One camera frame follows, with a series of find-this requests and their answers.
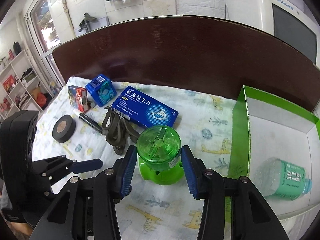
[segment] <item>black tape roll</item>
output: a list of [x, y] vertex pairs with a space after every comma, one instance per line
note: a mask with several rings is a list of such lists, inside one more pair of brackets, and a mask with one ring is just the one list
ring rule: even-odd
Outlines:
[[61, 117], [53, 127], [52, 137], [59, 143], [68, 141], [76, 129], [76, 121], [71, 115], [66, 114]]

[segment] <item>screw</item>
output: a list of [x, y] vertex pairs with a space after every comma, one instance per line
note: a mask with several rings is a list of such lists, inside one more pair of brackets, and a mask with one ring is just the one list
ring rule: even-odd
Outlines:
[[76, 177], [76, 176], [74, 176], [74, 177], [72, 177], [72, 178], [70, 179], [70, 182], [71, 182], [71, 183], [76, 183], [78, 180], [79, 180], [79, 178]]
[[243, 182], [243, 183], [248, 183], [248, 182], [249, 182], [249, 179], [248, 179], [248, 177], [246, 177], [246, 176], [241, 176], [241, 177], [240, 177], [240, 180], [241, 180], [241, 182]]
[[104, 173], [106, 175], [111, 175], [111, 174], [113, 174], [113, 169], [106, 169]]
[[204, 173], [207, 175], [212, 175], [214, 173], [213, 169], [205, 169]]

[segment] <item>green plastic container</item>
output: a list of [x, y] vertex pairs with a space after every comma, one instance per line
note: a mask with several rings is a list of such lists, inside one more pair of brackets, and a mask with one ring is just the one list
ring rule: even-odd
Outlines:
[[180, 148], [180, 137], [173, 128], [156, 125], [146, 129], [137, 141], [141, 176], [160, 185], [179, 181], [184, 174]]

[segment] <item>appliance screen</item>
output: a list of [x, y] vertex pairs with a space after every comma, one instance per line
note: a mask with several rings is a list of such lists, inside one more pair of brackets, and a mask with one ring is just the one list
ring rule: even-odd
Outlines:
[[274, 36], [288, 43], [316, 64], [317, 36], [300, 20], [272, 4]]

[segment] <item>dark wooden headboard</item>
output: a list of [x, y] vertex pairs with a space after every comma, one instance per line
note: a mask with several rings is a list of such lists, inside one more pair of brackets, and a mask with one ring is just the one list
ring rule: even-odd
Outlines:
[[236, 99], [243, 84], [313, 111], [320, 71], [262, 31], [209, 17], [175, 16], [111, 25], [53, 51], [67, 81], [103, 73], [113, 81], [172, 86]]

